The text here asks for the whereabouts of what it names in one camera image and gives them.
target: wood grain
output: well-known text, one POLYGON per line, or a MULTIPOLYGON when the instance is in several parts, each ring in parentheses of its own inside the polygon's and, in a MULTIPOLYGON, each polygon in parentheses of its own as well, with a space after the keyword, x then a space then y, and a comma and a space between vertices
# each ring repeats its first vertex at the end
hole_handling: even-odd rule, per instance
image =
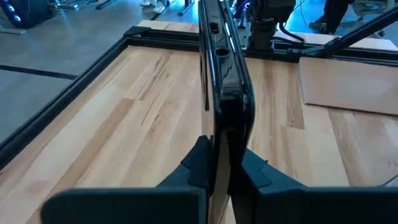
MULTIPOLYGON (((40 223, 42 202, 71 187, 158 184, 201 134, 198 62, 127 48, 1 171, 0 223, 40 223)), ((256 94, 249 148, 263 159, 309 186, 379 185, 398 173, 398 120, 304 105, 296 64, 246 62, 256 94)), ((234 223, 231 204, 223 221, 234 223)))
POLYGON ((322 58, 301 58, 308 104, 398 115, 398 68, 322 58))

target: shoe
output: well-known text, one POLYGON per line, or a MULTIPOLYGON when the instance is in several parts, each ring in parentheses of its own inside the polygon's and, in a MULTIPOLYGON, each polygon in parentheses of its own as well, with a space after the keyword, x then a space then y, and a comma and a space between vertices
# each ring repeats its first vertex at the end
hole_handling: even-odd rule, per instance
POLYGON ((333 31, 333 30, 328 29, 327 26, 323 26, 323 27, 319 28, 318 31, 320 34, 328 34, 328 35, 333 35, 336 32, 335 30, 333 31))
POLYGON ((319 29, 327 22, 328 22, 327 18, 325 16, 321 16, 321 18, 317 19, 315 22, 309 23, 308 26, 313 29, 319 29))
POLYGON ((162 2, 157 2, 156 7, 154 8, 155 13, 162 13, 166 9, 166 6, 162 2))
POLYGON ((139 3, 141 6, 155 6, 156 5, 156 0, 142 0, 142 2, 139 3))

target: concrete floor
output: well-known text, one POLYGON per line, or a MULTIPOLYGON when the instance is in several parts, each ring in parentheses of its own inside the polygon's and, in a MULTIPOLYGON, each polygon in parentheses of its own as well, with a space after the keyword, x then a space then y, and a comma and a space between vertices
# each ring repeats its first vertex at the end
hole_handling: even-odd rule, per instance
POLYGON ((0 71, 0 142, 35 115, 71 81, 0 71))
MULTIPOLYGON (((140 0, 117 0, 104 9, 94 7, 61 12, 53 19, 29 29, 25 35, 0 34, 0 64, 79 75, 112 46, 131 26, 154 16, 151 7, 140 0)), ((323 11, 325 0, 306 0, 302 5, 307 23, 323 11)), ((177 15, 183 0, 175 0, 157 20, 198 22, 195 4, 183 17, 177 15)), ((286 28, 313 32, 303 20, 301 8, 295 10, 286 28)), ((350 8, 345 19, 356 19, 350 8)), ((386 38, 398 45, 398 24, 385 29, 386 38)), ((339 29, 338 34, 347 33, 339 29)), ((37 113, 69 84, 70 80, 0 70, 0 142, 37 113)))

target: light wood panel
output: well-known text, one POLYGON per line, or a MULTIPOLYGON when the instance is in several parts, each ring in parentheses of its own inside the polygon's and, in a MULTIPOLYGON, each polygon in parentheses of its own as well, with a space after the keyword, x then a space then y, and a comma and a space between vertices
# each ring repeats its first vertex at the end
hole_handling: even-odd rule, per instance
MULTIPOLYGON (((249 148, 262 158, 310 186, 378 185, 398 173, 395 118, 306 106, 296 64, 246 61, 249 148)), ((200 135, 200 97, 197 53, 129 47, 0 172, 0 223, 39 223, 40 204, 71 187, 155 186, 200 135)))
POLYGON ((308 104, 398 115, 398 68, 322 58, 301 58, 308 104))

